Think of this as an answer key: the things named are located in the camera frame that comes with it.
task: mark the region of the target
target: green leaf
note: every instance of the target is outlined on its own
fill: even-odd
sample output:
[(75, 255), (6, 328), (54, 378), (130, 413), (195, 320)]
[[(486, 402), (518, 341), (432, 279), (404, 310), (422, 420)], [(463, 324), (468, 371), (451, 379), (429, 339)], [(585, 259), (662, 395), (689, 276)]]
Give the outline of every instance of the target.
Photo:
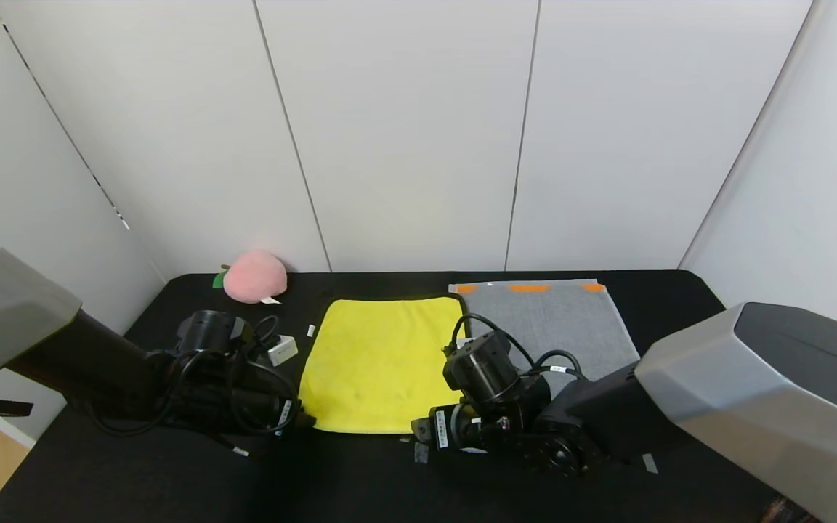
[(223, 288), (225, 287), (225, 273), (228, 271), (219, 272), (218, 275), (215, 275), (215, 279), (212, 280), (212, 288)]

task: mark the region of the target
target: white adapter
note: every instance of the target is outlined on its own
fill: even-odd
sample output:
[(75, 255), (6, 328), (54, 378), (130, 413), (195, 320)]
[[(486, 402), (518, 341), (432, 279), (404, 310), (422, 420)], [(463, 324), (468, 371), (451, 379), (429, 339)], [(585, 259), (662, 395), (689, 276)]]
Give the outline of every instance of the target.
[(270, 364), (273, 367), (289, 360), (296, 354), (299, 354), (299, 349), (296, 348), (296, 338), (282, 334), (279, 344), (273, 345), (273, 348), (267, 351), (267, 357), (270, 358)]

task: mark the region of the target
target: black cable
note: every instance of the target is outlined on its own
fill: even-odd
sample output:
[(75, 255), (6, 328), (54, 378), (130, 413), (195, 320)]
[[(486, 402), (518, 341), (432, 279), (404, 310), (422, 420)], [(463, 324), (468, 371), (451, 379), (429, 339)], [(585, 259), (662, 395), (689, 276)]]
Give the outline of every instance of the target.
[(102, 419), (102, 416), (100, 416), (99, 413), (97, 413), (96, 408), (93, 406), (91, 401), (89, 402), (89, 417), (92, 418), (93, 423), (96, 424), (96, 427), (99, 428), (99, 430), (102, 430), (104, 433), (109, 434), (110, 436), (132, 437), (146, 433), (146, 431), (149, 431), (153, 429), (153, 427), (156, 427), (158, 424), (160, 424), (160, 422), (163, 421), (163, 418), (165, 418), (166, 415), (170, 413), (170, 408), (173, 407), (174, 398), (177, 394), (179, 394), (179, 388), (182, 387), (182, 384), (184, 383), (184, 381), (186, 381), (186, 378), (189, 376), (190, 372), (192, 372), (193, 368), (195, 368), (196, 364), (199, 361), (201, 361), (204, 357), (207, 357), (207, 354), (221, 355), (218, 353), (203, 352), (189, 352), (177, 355), (176, 359), (173, 360), (172, 365), (182, 364), (182, 361), (185, 360), (186, 357), (190, 357), (190, 359), (186, 362), (185, 365), (183, 365), (183, 368), (179, 372), (179, 375), (177, 375), (177, 377), (173, 381), (173, 384), (170, 386), (169, 393), (166, 395), (166, 399), (165, 401), (163, 401), (163, 407), (160, 408), (159, 413), (157, 413), (157, 415), (154, 416), (152, 420), (147, 421), (147, 423), (144, 423), (139, 427), (133, 428), (112, 427)]
[(475, 319), (481, 323), (486, 324), (486, 327), (492, 328), (493, 331), (502, 332), (502, 334), (506, 335), (506, 338), (515, 345), (515, 348), (519, 350), (522, 355), (524, 355), (525, 360), (528, 361), (528, 365), (531, 365), (532, 368), (535, 367), (535, 360), (532, 360), (531, 354), (528, 354), (522, 345), (519, 344), (518, 340), (512, 338), (512, 335), (506, 331), (501, 330), (495, 323), (489, 320), (489, 318), (482, 317), (482, 315), (475, 314), (474, 312), (468, 312), (468, 314), (462, 315), (462, 317), (458, 318), (458, 323), (454, 325), (454, 331), (451, 332), (451, 345), (455, 348), (458, 346), (458, 333), (461, 332), (461, 326), (468, 320), (468, 319)]
[[(283, 430), (283, 428), (286, 428), (290, 423), (292, 423), (296, 417), (296, 412), (299, 410), (299, 393), (296, 391), (296, 387), (292, 384), (292, 381), (289, 381), (289, 379), (283, 376), (283, 374), (273, 370), (273, 368), (266, 367), (266, 365), (260, 365), (259, 363), (250, 360), (250, 357), (247, 355), (248, 348), (250, 347), (242, 347), (238, 350), (237, 354), (235, 354), (235, 359), (232, 361), (232, 367), (230, 367), (228, 375), (225, 378), (225, 384), (230, 400), (229, 404), (230, 408), (232, 408), (232, 416), (235, 417), (235, 422), (239, 427), (248, 431), (249, 434), (255, 434), (255, 436), (266, 436), (266, 434), (272, 434), (275, 433), (275, 431)], [(276, 377), (276, 379), (281, 381), (283, 386), (289, 390), (289, 397), (291, 401), (290, 410), (288, 416), (286, 416), (286, 420), (283, 420), (282, 423), (277, 423), (274, 427), (262, 429), (251, 426), (251, 424), (247, 423), (247, 420), (245, 420), (245, 414), (242, 413), (241, 407), (238, 404), (237, 397), (235, 395), (235, 377), (237, 370), (240, 367), (238, 362), (239, 357), (242, 357), (243, 360), (245, 360), (244, 362), (251, 365), (251, 367), (259, 368), (260, 370), (266, 371), (273, 377)]]
[(541, 367), (544, 364), (545, 360), (548, 360), (549, 357), (555, 357), (555, 355), (559, 355), (559, 357), (565, 358), (569, 361), (572, 365), (574, 365), (574, 370), (578, 371), (580, 374), (583, 374), (583, 368), (581, 367), (581, 362), (577, 361), (577, 358), (574, 357), (574, 354), (568, 353), (568, 351), (547, 351), (546, 353), (542, 354), (535, 360), (534, 367)]
[(568, 368), (568, 367), (554, 367), (554, 368), (551, 368), (551, 367), (535, 367), (535, 368), (531, 368), (530, 370), (526, 370), (525, 375), (526, 376), (534, 376), (535, 374), (542, 374), (542, 372), (561, 372), (559, 370), (559, 368), (563, 369), (562, 372), (564, 372), (564, 374), (569, 374), (571, 376), (574, 376), (578, 380), (586, 380), (586, 377), (584, 376), (584, 374), (582, 372), (574, 370), (574, 368)]
[[(263, 325), (263, 324), (265, 324), (265, 322), (268, 322), (268, 321), (272, 322), (273, 325), (271, 325), (270, 330), (267, 331), (267, 333), (262, 336), (258, 332), (260, 330), (260, 325)], [(276, 330), (277, 330), (277, 328), (279, 328), (279, 325), (280, 325), (280, 318), (276, 317), (275, 315), (269, 315), (269, 317), (263, 318), (259, 322), (256, 322), (256, 325), (254, 325), (254, 334), (256, 334), (256, 337), (258, 337), (259, 343), (263, 344), (263, 342), (265, 342), (266, 340), (269, 340), (270, 336), (272, 336), (273, 334), (276, 334)]]

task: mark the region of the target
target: pink peach plush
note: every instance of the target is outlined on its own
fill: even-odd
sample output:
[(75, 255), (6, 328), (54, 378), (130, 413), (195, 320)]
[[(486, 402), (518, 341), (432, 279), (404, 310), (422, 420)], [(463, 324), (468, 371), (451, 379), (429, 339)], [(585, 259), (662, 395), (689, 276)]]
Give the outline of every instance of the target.
[(286, 292), (286, 268), (269, 252), (245, 252), (225, 273), (224, 287), (233, 300), (259, 304)]

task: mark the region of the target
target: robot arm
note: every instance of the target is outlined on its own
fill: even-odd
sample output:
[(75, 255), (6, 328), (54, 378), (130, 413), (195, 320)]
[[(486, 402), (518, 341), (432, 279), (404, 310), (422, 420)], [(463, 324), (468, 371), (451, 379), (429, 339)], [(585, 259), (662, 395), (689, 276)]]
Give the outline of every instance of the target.
[(445, 348), (445, 380), (464, 397), (415, 420), (419, 440), (579, 476), (694, 437), (837, 521), (837, 322), (741, 304), (602, 380), (579, 376), (554, 400), (538, 374), (515, 370), (509, 350), (498, 329)]
[[(292, 341), (273, 334), (275, 325), (262, 336), (239, 317), (198, 311), (183, 321), (176, 346), (147, 352), (81, 307), (0, 248), (0, 368), (60, 392), (113, 436), (158, 425), (270, 436), (312, 421), (298, 415), (295, 386), (263, 354)], [(0, 413), (27, 415), (28, 408), (0, 401)]]

